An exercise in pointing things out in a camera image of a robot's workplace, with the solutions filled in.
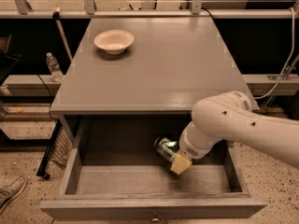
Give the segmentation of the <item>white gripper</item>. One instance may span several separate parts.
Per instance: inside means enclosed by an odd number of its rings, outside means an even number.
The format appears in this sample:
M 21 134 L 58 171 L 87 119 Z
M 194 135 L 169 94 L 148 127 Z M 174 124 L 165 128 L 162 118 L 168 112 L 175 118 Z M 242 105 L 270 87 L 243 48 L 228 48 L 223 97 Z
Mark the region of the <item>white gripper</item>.
M 183 133 L 179 139 L 179 147 L 183 152 L 176 155 L 170 170 L 177 175 L 182 174 L 192 165 L 191 159 L 202 159 L 214 145 L 215 141 L 203 133 Z

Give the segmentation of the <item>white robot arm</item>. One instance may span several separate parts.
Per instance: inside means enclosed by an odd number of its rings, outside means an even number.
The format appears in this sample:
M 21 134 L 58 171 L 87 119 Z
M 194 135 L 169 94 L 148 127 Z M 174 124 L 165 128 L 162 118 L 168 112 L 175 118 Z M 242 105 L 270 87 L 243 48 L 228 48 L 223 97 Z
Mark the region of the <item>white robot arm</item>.
M 207 97 L 193 106 L 192 121 L 179 139 L 171 170 L 183 173 L 221 140 L 238 142 L 299 166 L 299 121 L 255 114 L 248 96 L 232 91 Z

